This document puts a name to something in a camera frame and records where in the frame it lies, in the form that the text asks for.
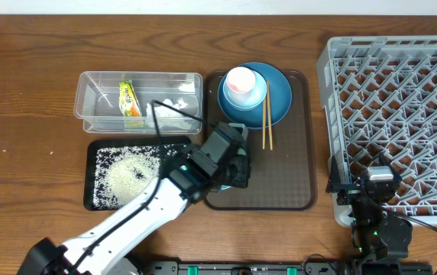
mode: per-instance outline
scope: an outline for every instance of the clear plastic container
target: clear plastic container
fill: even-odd
[[[120,82],[132,81],[143,117],[124,117],[118,106]],[[155,134],[147,104],[152,100],[186,104],[181,111],[202,117],[202,77],[198,73],[84,72],[79,77],[74,115],[89,133]],[[160,118],[162,134],[198,134],[202,124],[191,118]]]

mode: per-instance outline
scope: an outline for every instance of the wire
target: wire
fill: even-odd
[[[154,114],[154,103],[155,104],[158,104],[158,105],[161,105],[161,106],[164,106],[164,107],[167,107],[168,109],[171,109],[171,110],[173,110],[173,111],[175,111],[175,112],[177,112],[178,114],[180,114],[180,115],[182,115],[182,116],[184,116],[184,117],[187,117],[187,118],[191,118],[191,119],[194,119],[194,120],[196,120],[196,121],[200,121],[200,122],[202,122],[203,124],[206,124],[206,125],[210,125],[210,126],[212,126],[212,127],[215,127],[215,125],[213,124],[213,123],[210,123],[210,122],[208,122],[208,121],[204,121],[204,120],[202,120],[201,118],[197,118],[196,116],[194,116],[194,115],[190,115],[190,114],[186,114],[185,112],[183,112],[183,111],[180,111],[180,110],[178,110],[177,108],[174,108],[174,107],[172,107],[172,106],[169,106],[168,104],[164,104],[164,103],[162,103],[162,102],[158,102],[157,100],[153,100],[152,101],[152,115],[153,115],[153,117],[154,118],[156,118],[156,115]]]
[[[149,204],[152,202],[152,200],[154,199],[154,197],[156,196],[156,194],[157,194],[157,191],[159,190],[159,187],[160,187],[160,183],[161,183],[161,180],[162,180],[162,178],[163,178],[163,151],[162,151],[162,144],[163,144],[163,141],[162,141],[162,137],[161,137],[161,135],[160,135],[160,131],[159,131],[159,127],[158,127],[158,125],[157,125],[157,117],[156,117],[156,112],[155,112],[155,110],[154,110],[154,107],[155,107],[155,104],[158,104],[158,105],[162,105],[162,106],[164,106],[164,107],[167,107],[167,108],[170,108],[171,110],[173,110],[173,111],[175,111],[175,112],[178,112],[178,113],[180,113],[181,115],[183,115],[183,116],[186,116],[186,117],[188,117],[188,118],[192,118],[192,119],[194,119],[194,120],[196,120],[196,121],[200,121],[200,122],[202,122],[202,123],[206,123],[206,122],[204,122],[201,118],[197,118],[197,117],[195,117],[195,116],[193,116],[193,115],[188,115],[188,114],[186,114],[185,112],[182,112],[182,111],[180,111],[180,110],[178,110],[178,109],[176,109],[176,108],[173,108],[173,107],[171,107],[171,106],[169,106],[169,105],[166,105],[166,104],[164,104],[164,103],[162,103],[162,102],[158,102],[158,101],[156,101],[156,100],[153,100],[152,102],[151,102],[151,111],[152,111],[152,117],[153,117],[153,120],[154,120],[154,126],[155,126],[155,128],[156,128],[156,136],[157,136],[157,139],[159,140],[159,153],[160,153],[160,169],[159,169],[159,173],[158,173],[158,176],[157,176],[157,183],[156,183],[156,188],[154,188],[154,191],[151,193],[151,195],[149,196],[149,199],[147,199],[147,201],[145,201],[142,205],[141,205],[141,207],[139,207],[137,210],[135,210],[135,211],[133,211],[130,215],[128,215],[127,217],[125,217],[123,220],[121,220],[118,224],[116,224],[114,227],[112,227],[112,228],[110,228],[107,232],[105,232],[103,235],[101,235],[98,239],[96,239],[96,241],[94,241],[92,244],[90,244],[90,246],[88,246],[85,250],[84,250],[84,252],[83,252],[83,254],[81,254],[81,256],[79,257],[79,259],[76,261],[76,263],[73,265],[73,268],[71,269],[71,271],[70,271],[70,273],[75,273],[76,272],[76,270],[78,269],[78,267],[79,267],[79,265],[81,265],[81,263],[84,261],[84,259],[86,259],[86,257],[88,257],[92,252],[93,252],[93,250],[103,241],[103,240],[105,240],[109,235],[111,235],[113,232],[115,232],[117,229],[119,229],[121,226],[123,226],[125,223],[127,223],[128,221],[130,221],[133,217],[135,217],[138,213],[140,213],[142,210],[144,210],[144,209],[146,209],[148,206],[149,206]]]
[[[304,261],[303,261],[303,263],[302,263],[302,270],[303,270],[303,272],[305,273],[305,274],[309,274],[306,270],[305,270],[305,264],[309,261],[309,259],[311,258],[311,257],[321,257],[322,259],[324,259],[325,260],[325,262],[332,268],[332,270],[334,270],[334,272],[337,274],[338,273],[338,269],[337,268],[334,268],[334,266],[332,266],[332,264],[331,263],[329,263],[328,261],[327,261],[327,259],[324,257],[324,256],[322,256],[321,254],[317,254],[317,253],[314,253],[314,254],[310,254]]]
[[[366,190],[364,188],[362,189],[362,192],[368,198],[368,201],[371,203],[371,205],[373,205],[374,207],[378,208],[379,210],[387,212],[387,213],[390,213],[391,215],[394,215],[396,217],[403,218],[403,219],[405,219],[407,221],[415,222],[415,223],[417,223],[419,225],[422,225],[422,226],[424,226],[426,228],[429,228],[429,229],[431,229],[431,230],[433,230],[433,231],[435,231],[437,233],[437,227],[435,227],[433,225],[430,225],[428,223],[422,222],[422,221],[420,221],[420,220],[418,220],[416,218],[409,217],[408,215],[404,215],[402,213],[398,213],[398,212],[395,212],[393,210],[386,209],[386,208],[382,207],[381,205],[377,204],[372,198],[370,198],[367,195]]]

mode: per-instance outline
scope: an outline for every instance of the chopsticks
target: chopsticks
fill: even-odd
[[[266,105],[267,105],[267,122],[270,134],[270,150],[273,150],[273,129],[271,125],[271,100],[270,100],[270,82],[266,81],[266,98],[263,101],[263,150],[266,147]]]

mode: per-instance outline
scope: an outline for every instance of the gray dish rack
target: gray dish rack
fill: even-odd
[[[333,37],[317,73],[344,183],[384,154],[403,178],[385,207],[437,225],[437,36]],[[336,197],[347,227],[351,210]]]

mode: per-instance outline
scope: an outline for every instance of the wood grain surface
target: wood grain surface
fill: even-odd
[[[329,143],[316,61],[334,36],[437,34],[437,17],[1,16],[0,274],[13,274],[44,237],[60,244],[111,212],[88,212],[87,134],[73,116],[87,70],[197,72],[247,61],[309,80],[319,197],[307,212],[216,212],[202,203],[150,235],[137,251],[186,261],[301,262],[347,258],[351,232],[333,218]],[[414,228],[410,260],[437,269],[437,234]]]

